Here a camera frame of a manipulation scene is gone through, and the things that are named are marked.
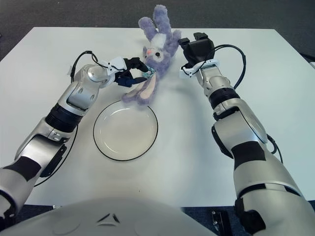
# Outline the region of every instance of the bunny face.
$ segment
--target bunny face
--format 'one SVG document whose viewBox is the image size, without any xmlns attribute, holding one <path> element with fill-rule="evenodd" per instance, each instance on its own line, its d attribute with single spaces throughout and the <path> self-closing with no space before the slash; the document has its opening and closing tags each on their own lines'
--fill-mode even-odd
<svg viewBox="0 0 315 236">
<path fill-rule="evenodd" d="M 164 59 L 164 52 L 161 49 L 157 48 L 148 48 L 144 56 L 144 59 L 152 58 L 156 62 L 161 62 Z"/>
<path fill-rule="evenodd" d="M 144 63 L 162 76 L 170 65 L 171 55 L 157 48 L 143 48 Z"/>
</svg>

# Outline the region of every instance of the white plate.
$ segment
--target white plate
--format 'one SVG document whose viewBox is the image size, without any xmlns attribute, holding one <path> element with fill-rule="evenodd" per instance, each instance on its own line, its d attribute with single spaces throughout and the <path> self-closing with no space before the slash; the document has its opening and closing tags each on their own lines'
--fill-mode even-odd
<svg viewBox="0 0 315 236">
<path fill-rule="evenodd" d="M 158 134 L 158 121 L 149 107 L 115 102 L 98 115 L 93 134 L 105 156 L 128 161 L 149 150 Z"/>
</svg>

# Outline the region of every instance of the black cable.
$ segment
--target black cable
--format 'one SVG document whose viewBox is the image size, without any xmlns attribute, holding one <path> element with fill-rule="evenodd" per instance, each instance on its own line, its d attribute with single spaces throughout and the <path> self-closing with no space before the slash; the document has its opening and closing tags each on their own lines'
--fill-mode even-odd
<svg viewBox="0 0 315 236">
<path fill-rule="evenodd" d="M 83 56 L 84 54 L 91 54 L 93 56 L 92 51 L 84 51 L 83 53 L 81 53 L 78 56 L 78 58 L 75 60 L 73 66 L 72 66 L 72 69 L 71 69 L 71 73 L 70 73 L 71 83 L 74 81 L 75 67 L 77 66 L 77 63 L 78 63 L 79 59 L 81 58 L 81 56 Z"/>
<path fill-rule="evenodd" d="M 277 144 L 276 144 L 275 140 L 269 134 L 267 134 L 267 138 L 272 143 L 272 145 L 274 146 L 274 150 L 271 153 L 275 154 L 277 152 Z"/>
<path fill-rule="evenodd" d="M 279 147 L 278 147 L 276 141 L 275 141 L 269 134 L 267 134 L 267 138 L 268 138 L 268 140 L 272 143 L 272 145 L 274 146 L 274 150 L 273 150 L 271 153 L 272 153 L 272 154 L 275 154 L 275 153 L 277 152 L 277 150 L 278 150 L 281 163 L 283 164 L 284 161 L 283 161 L 283 159 L 282 159 L 282 155 L 281 155 L 280 149 L 279 149 Z"/>
<path fill-rule="evenodd" d="M 305 53 L 300 53 L 300 55 L 304 58 L 307 58 L 307 59 L 310 59 L 311 61 L 315 61 L 315 57 L 314 56 L 311 56 L 311 55 L 308 55 L 308 54 L 305 54 Z"/>
<path fill-rule="evenodd" d="M 74 75 L 75 75 L 75 67 L 77 66 L 77 63 L 79 61 L 79 59 L 81 58 L 81 56 L 83 56 L 84 54 L 91 54 L 92 55 L 92 60 L 99 66 L 103 67 L 103 68 L 108 68 L 105 65 L 102 65 L 100 63 L 98 63 L 98 59 L 96 57 L 96 55 L 92 52 L 92 51 L 84 51 L 83 53 L 81 53 L 78 58 L 75 60 L 72 69 L 71 69 L 71 73 L 70 73 L 70 77 L 71 77 L 71 83 L 74 81 Z M 115 68 L 116 70 L 124 70 L 122 69 L 118 69 L 117 67 L 115 67 L 114 65 L 111 65 L 111 67 Z"/>
<path fill-rule="evenodd" d="M 77 137 L 78 128 L 79 128 L 79 126 L 77 126 L 77 129 L 76 129 L 76 131 L 75 131 L 75 135 L 74 135 L 72 144 L 71 144 L 71 146 L 70 146 L 70 148 L 69 148 L 69 151 L 68 151 L 67 155 L 66 155 L 65 158 L 63 159 L 62 163 L 58 166 L 58 168 L 57 168 L 50 176 L 48 176 L 48 177 L 47 177 L 45 180 L 43 180 L 42 182 L 40 182 L 40 183 L 38 183 L 38 184 L 35 184 L 34 187 L 37 187 L 37 186 L 41 185 L 42 183 L 46 182 L 47 180 L 49 180 L 49 179 L 60 169 L 60 167 L 63 165 L 63 163 L 66 161 L 67 157 L 69 156 L 69 154 L 70 154 L 70 152 L 71 152 L 71 150 L 72 150 L 74 141 L 75 141 L 75 139 L 76 139 L 76 137 Z"/>
<path fill-rule="evenodd" d="M 192 73 L 192 75 L 196 74 L 200 69 L 201 67 L 206 63 L 207 61 L 207 58 L 208 56 L 210 56 L 211 53 L 213 53 L 213 51 L 217 51 L 219 49 L 222 49 L 222 48 L 234 48 L 236 49 L 241 55 L 242 55 L 242 61 L 243 61 L 243 70 L 242 70 L 242 73 L 241 73 L 241 76 L 240 78 L 237 80 L 236 84 L 234 85 L 234 89 L 236 89 L 240 83 L 242 82 L 244 76 L 245 76 L 245 71 L 246 71 L 246 56 L 245 54 L 243 53 L 243 51 L 241 49 L 239 49 L 238 47 L 234 46 L 234 45 L 230 45 L 230 44 L 221 44 L 221 45 L 218 45 L 216 47 L 214 47 L 208 54 L 207 56 L 205 57 L 205 60 L 203 61 L 202 65 L 194 72 Z M 186 71 L 184 70 L 184 66 L 181 67 L 181 69 L 183 70 L 183 72 L 186 74 L 186 75 L 189 75 L 188 73 L 186 73 Z"/>
</svg>

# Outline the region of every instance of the stuffed bunny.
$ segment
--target stuffed bunny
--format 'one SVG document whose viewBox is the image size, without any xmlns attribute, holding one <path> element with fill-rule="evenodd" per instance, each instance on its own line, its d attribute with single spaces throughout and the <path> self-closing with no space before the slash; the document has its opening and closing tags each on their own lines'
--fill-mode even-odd
<svg viewBox="0 0 315 236">
<path fill-rule="evenodd" d="M 149 71 L 143 73 L 142 76 L 146 77 L 147 81 L 140 83 L 134 90 L 124 94 L 122 96 L 124 102 L 136 100 L 139 105 L 148 105 L 154 96 L 159 80 L 166 73 L 171 58 L 177 51 L 181 32 L 175 30 L 172 33 L 165 6 L 157 5 L 154 8 L 153 20 L 158 31 L 149 17 L 142 17 L 138 22 L 139 27 L 151 43 L 149 48 L 143 47 L 143 62 Z"/>
</svg>

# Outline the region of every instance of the white table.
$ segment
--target white table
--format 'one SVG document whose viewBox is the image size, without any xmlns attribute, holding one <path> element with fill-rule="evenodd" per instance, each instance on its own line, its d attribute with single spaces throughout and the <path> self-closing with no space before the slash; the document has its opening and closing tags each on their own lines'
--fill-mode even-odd
<svg viewBox="0 0 315 236">
<path fill-rule="evenodd" d="M 182 36 L 193 40 L 197 31 L 207 33 L 215 45 L 233 44 L 244 51 L 247 71 L 237 91 L 277 141 L 306 199 L 314 200 L 315 70 L 272 29 L 182 29 Z M 0 164 L 12 162 L 20 143 L 54 106 L 82 51 L 110 60 L 140 57 L 143 45 L 148 42 L 140 29 L 33 28 L 0 62 Z M 242 70 L 238 52 L 222 49 L 215 58 L 235 83 Z M 77 68 L 87 63 L 91 58 L 84 56 Z M 185 63 L 179 49 L 151 104 L 159 131 L 145 155 L 121 163 L 96 148 L 92 131 L 97 115 L 129 90 L 107 87 L 80 123 L 64 165 L 33 190 L 27 204 L 66 205 L 117 195 L 177 207 L 234 204 L 233 160 L 220 152 L 211 135 L 214 119 L 202 88 L 196 80 L 178 77 Z"/>
</svg>

